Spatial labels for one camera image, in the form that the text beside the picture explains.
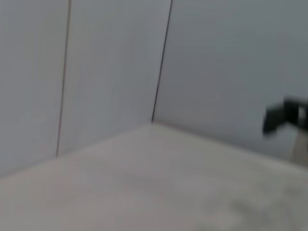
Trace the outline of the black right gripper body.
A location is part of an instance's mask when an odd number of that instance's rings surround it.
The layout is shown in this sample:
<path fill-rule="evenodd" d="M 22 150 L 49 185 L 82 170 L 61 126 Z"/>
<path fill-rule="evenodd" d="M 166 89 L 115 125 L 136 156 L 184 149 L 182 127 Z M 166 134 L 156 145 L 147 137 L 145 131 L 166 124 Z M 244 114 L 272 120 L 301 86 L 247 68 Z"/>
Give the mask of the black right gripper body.
<path fill-rule="evenodd" d="M 308 101 L 294 98 L 284 100 L 286 121 L 295 127 L 308 126 Z"/>

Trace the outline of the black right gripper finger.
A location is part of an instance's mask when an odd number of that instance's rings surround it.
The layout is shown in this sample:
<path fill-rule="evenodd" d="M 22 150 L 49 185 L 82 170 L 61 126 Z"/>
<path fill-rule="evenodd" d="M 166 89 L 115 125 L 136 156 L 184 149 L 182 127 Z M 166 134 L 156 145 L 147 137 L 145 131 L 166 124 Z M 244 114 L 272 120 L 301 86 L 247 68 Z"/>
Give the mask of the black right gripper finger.
<path fill-rule="evenodd" d="M 266 109 L 263 120 L 263 134 L 273 134 L 284 124 L 284 102 L 271 105 Z"/>

